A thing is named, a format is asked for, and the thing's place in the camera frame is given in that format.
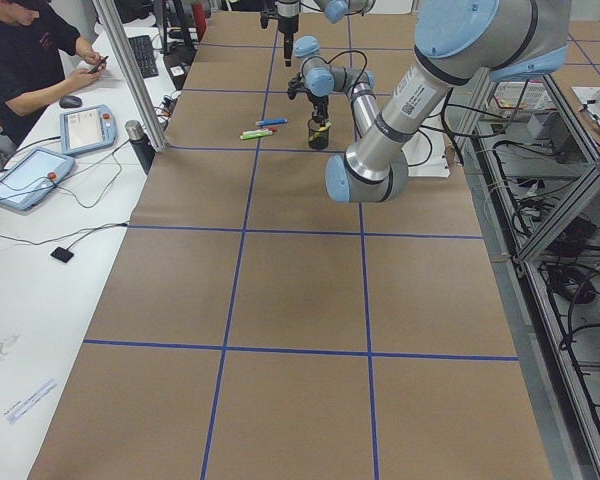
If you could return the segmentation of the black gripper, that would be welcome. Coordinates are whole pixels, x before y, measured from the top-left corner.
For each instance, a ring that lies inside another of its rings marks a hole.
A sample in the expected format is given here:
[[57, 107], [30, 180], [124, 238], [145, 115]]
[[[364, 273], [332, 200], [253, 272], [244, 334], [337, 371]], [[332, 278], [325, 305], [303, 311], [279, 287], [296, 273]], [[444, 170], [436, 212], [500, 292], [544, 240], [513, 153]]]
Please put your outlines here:
[[316, 96], [304, 84], [300, 74], [296, 74], [287, 84], [287, 96], [290, 100], [294, 100], [299, 94], [305, 94], [307, 99], [313, 105], [313, 120], [328, 120], [329, 119], [329, 96]]
[[260, 26], [266, 29], [269, 22], [277, 21], [277, 31], [283, 35], [284, 65], [291, 67], [294, 36], [299, 29], [300, 2], [297, 0], [264, 1], [260, 12]]

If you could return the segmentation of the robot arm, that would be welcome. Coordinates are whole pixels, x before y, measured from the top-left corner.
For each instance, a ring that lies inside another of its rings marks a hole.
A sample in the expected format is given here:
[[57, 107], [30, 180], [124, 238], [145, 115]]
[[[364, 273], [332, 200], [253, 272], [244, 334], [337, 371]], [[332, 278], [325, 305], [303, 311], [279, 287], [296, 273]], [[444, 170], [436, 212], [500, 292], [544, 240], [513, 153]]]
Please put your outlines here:
[[[337, 23], [345, 16], [364, 15], [375, 5], [372, 0], [328, 0], [316, 1], [317, 10], [322, 12], [331, 23]], [[299, 31], [301, 1], [279, 0], [264, 1], [260, 12], [260, 24], [266, 29], [271, 20], [277, 22], [277, 31], [283, 36], [283, 58], [285, 66], [291, 66], [294, 36]]]
[[568, 1], [428, 1], [415, 26], [415, 60], [379, 107], [373, 76], [328, 64], [312, 36], [285, 47], [300, 62], [299, 80], [314, 98], [343, 92], [360, 139], [332, 156], [325, 183], [335, 202], [384, 202], [409, 176], [404, 145], [449, 90], [485, 68], [491, 80], [524, 81], [558, 70], [567, 56]]

